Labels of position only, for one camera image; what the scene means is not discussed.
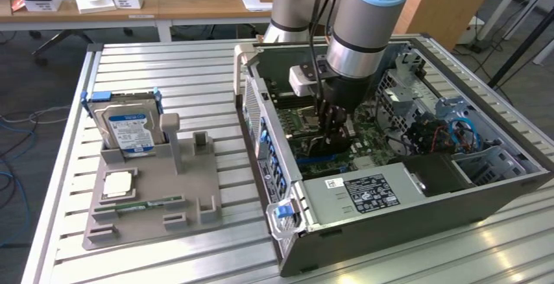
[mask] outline red cable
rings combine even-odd
[[[443,126],[436,127],[435,134],[432,136],[431,152],[435,151],[436,134],[440,128],[444,128],[444,127]]]

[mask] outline desk leg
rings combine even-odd
[[[535,65],[541,65],[543,60],[551,54],[552,51],[554,51],[554,40],[549,41],[549,43],[545,45],[545,47],[543,48],[543,50],[537,53],[535,59],[532,59],[532,63]]]
[[[492,29],[493,24],[496,23],[496,21],[499,20],[503,12],[505,11],[508,5],[509,5],[511,0],[501,0],[499,6],[496,7],[491,17],[488,18],[488,21],[484,23],[483,28],[479,31],[479,34],[476,35],[476,40],[483,41],[485,38],[485,35],[488,34],[488,32]]]
[[[528,10],[532,10],[535,8],[536,4],[537,4],[537,0],[529,0],[528,1],[527,6],[520,11],[519,16],[516,17],[516,19],[511,23],[511,26],[509,26],[508,30],[505,31],[507,33],[501,37],[504,40],[509,40],[509,38],[513,35],[515,31],[517,30],[520,24],[524,22],[527,16],[529,15]]]
[[[156,28],[160,42],[170,42],[170,20],[156,20]]]

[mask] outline blue cable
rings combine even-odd
[[[456,136],[455,136],[455,134],[453,134],[453,122],[463,122],[463,123],[465,123],[468,125],[468,128],[473,132],[475,142],[476,142],[476,148],[479,149],[480,148],[480,138],[479,138],[479,134],[476,133],[473,123],[468,119],[465,119],[463,117],[456,117],[453,120],[451,120],[448,122],[448,133],[449,133],[449,136],[451,136],[451,140],[455,143],[460,143],[459,140],[457,140],[457,138],[456,138]]]
[[[14,181],[14,183],[17,185],[17,188],[18,188],[18,192],[21,193],[21,199],[23,200],[23,204],[25,204],[25,223],[23,223],[23,226],[18,229],[18,231],[14,234],[11,234],[10,237],[7,237],[5,240],[1,241],[1,243],[0,243],[0,248],[1,248],[14,238],[17,238],[17,236],[19,236],[19,234],[27,229],[30,211],[27,209],[25,190],[23,190],[23,187],[22,187],[21,183],[18,182],[17,178],[14,178],[13,175],[9,174],[7,172],[0,172],[0,175],[3,175],[5,177],[10,178]]]
[[[22,150],[18,154],[15,154],[11,158],[5,159],[5,160],[0,160],[0,163],[7,163],[7,162],[13,161],[15,158],[18,158],[19,156],[22,156],[22,155],[26,153],[26,151],[29,151],[29,150],[30,150],[30,148],[34,146],[35,134],[34,134],[34,132],[33,132],[33,131],[30,131],[30,130],[17,130],[17,129],[14,129],[14,128],[11,128],[11,127],[6,126],[6,125],[5,125],[5,124],[2,124],[2,123],[0,123],[0,127],[3,127],[6,130],[10,130],[11,132],[30,134],[30,142],[29,142],[29,144],[27,144],[27,146],[26,146],[26,149],[25,149],[25,150]]]

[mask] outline blue hard drive label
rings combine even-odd
[[[141,155],[153,149],[152,134],[145,129],[148,123],[146,115],[142,113],[114,115],[107,120],[113,137],[122,151]]]

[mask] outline slotted metal tabletop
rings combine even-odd
[[[278,277],[232,103],[232,48],[253,41],[134,43],[90,48],[22,282],[554,283],[552,182],[476,224],[308,274]],[[471,72],[444,55],[445,51],[425,43],[532,144],[554,158],[551,140],[485,90]],[[443,79],[432,79],[432,72],[427,78],[440,93],[452,93]],[[178,137],[206,130],[214,140],[224,224],[193,236],[85,251],[82,230],[101,141],[94,123],[81,111],[79,92],[133,92],[154,86],[164,96],[164,111],[181,117]]]

